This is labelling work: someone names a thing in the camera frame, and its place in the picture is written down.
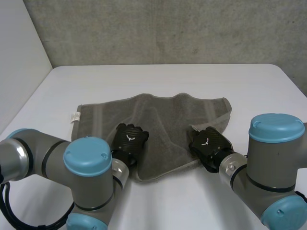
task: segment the white logo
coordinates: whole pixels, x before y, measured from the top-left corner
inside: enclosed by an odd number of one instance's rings
[[[207,142],[201,145],[209,145],[209,138],[207,138]]]
[[[128,138],[128,141],[134,140],[135,138],[130,138],[128,135],[126,135],[126,137]]]

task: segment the black band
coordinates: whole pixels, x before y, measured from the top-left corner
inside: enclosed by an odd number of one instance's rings
[[[113,180],[115,180],[119,184],[121,190],[123,190],[123,184],[121,183],[121,181],[116,176],[113,176]]]
[[[3,180],[4,180],[4,177],[1,173],[1,165],[0,165],[0,184],[3,182]]]
[[[99,205],[97,207],[90,207],[90,208],[87,208],[87,207],[81,207],[79,205],[77,205],[75,203],[75,206],[78,207],[79,209],[83,210],[83,211],[95,211],[95,210],[98,210],[98,209],[101,209],[102,207],[106,206],[108,203],[110,203],[110,201],[113,199],[113,196],[114,196],[114,192],[112,193],[112,195],[110,196],[110,198],[105,202],[103,203],[102,205]]]
[[[64,142],[67,142],[66,140],[60,140],[58,141],[57,143],[55,143],[53,146],[51,146],[48,151],[46,152],[45,156],[44,156],[44,159],[43,159],[43,162],[42,162],[42,175],[43,177],[47,177],[47,174],[46,174],[46,165],[47,165],[47,161],[48,161],[48,158],[49,156],[51,155],[52,151],[57,147],[59,146],[60,144],[64,143]]]
[[[236,175],[242,170],[242,169],[244,169],[244,168],[246,168],[247,167],[247,164],[243,164],[243,165],[241,165],[236,171],[235,171],[235,173],[232,175],[232,177],[231,177],[231,179],[230,179],[230,187],[231,187],[231,189],[233,190],[233,183],[234,183],[234,180],[235,180],[235,177],[236,177]]]
[[[295,184],[292,185],[291,187],[288,188],[274,188],[274,187],[268,187],[265,186],[263,184],[259,184],[258,182],[254,181],[253,179],[251,179],[249,177],[248,174],[246,174],[246,176],[248,177],[249,182],[251,182],[253,185],[255,185],[258,188],[261,188],[263,190],[269,191],[269,192],[275,192],[275,193],[287,193],[287,192],[291,192],[292,190],[294,190],[295,188]]]
[[[33,165],[34,165],[34,160],[33,160],[33,154],[32,154],[32,151],[30,149],[30,147],[27,145],[27,143],[24,141],[24,140],[21,140],[20,138],[13,138],[17,141],[19,141],[25,148],[27,154],[28,154],[28,158],[29,158],[29,169],[28,169],[28,172],[26,174],[25,177],[29,176],[31,173],[32,173],[32,170],[33,170]]]

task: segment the black cable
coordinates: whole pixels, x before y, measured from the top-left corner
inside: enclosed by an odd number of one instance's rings
[[[3,190],[5,187],[5,197],[3,200]],[[55,223],[51,225],[41,225],[38,227],[28,225],[26,223],[23,223],[20,221],[13,213],[10,205],[9,195],[10,195],[10,188],[11,185],[9,182],[2,184],[0,187],[1,191],[1,198],[0,198],[0,209],[7,219],[7,221],[17,230],[57,230],[61,228],[68,218],[68,215],[71,213],[72,209],[74,208],[74,203],[71,205],[71,207],[68,209],[68,211]]]

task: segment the gray towel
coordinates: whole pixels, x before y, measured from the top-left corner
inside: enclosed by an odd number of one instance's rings
[[[81,117],[74,123],[72,140],[93,136],[111,144],[119,123],[134,124],[149,132],[146,151],[132,173],[138,181],[146,182],[175,170],[196,167],[199,161],[189,151],[191,125],[199,130],[213,126],[223,132],[231,106],[226,98],[140,94],[119,101],[79,105],[77,111]]]

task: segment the light blue joint cap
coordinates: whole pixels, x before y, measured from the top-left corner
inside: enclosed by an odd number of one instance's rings
[[[269,206],[261,222],[270,230],[299,230],[307,220],[307,203],[298,195],[290,195]]]
[[[107,230],[107,225],[88,215],[71,213],[66,221],[67,230]]]
[[[250,122],[249,136],[265,143],[295,140],[305,132],[304,123],[288,114],[261,114]]]
[[[18,130],[15,130],[15,131],[12,132],[11,134],[9,134],[9,135],[6,137],[6,139],[11,138],[11,137],[14,136],[15,134],[17,134],[17,133],[19,133],[19,132],[21,132],[21,131],[24,131],[24,130],[35,130],[35,131],[37,131],[36,129],[31,129],[31,128],[20,128],[20,129],[18,129]]]
[[[67,146],[63,157],[69,171],[84,177],[99,176],[112,165],[108,143],[94,137],[73,141]]]

